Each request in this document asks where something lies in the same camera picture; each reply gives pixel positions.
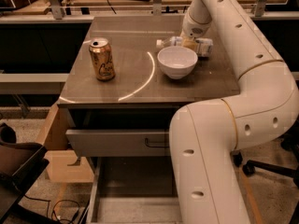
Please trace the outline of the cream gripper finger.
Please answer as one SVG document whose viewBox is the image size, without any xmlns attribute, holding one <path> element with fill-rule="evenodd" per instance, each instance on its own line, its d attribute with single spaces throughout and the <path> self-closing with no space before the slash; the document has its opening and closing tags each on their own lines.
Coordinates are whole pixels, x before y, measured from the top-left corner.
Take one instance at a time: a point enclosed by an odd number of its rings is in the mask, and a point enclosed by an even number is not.
<svg viewBox="0 0 299 224">
<path fill-rule="evenodd" d="M 184 38 L 182 40 L 182 46 L 184 48 L 188 48 L 188 49 L 191 49 L 193 51 L 197 51 L 197 43 L 194 39 L 192 38 Z"/>
</svg>

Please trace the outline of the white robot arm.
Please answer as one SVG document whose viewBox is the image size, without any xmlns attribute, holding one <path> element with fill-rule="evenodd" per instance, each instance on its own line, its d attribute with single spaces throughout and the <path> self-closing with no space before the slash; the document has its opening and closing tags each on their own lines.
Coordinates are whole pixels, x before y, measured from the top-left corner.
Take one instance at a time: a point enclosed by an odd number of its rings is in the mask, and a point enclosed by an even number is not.
<svg viewBox="0 0 299 224">
<path fill-rule="evenodd" d="M 238 95 L 188 104 L 170 123 L 171 160 L 183 224 L 250 224 L 230 154 L 269 142 L 298 117 L 292 73 L 236 0 L 193 0 L 211 15 L 230 58 Z"/>
</svg>

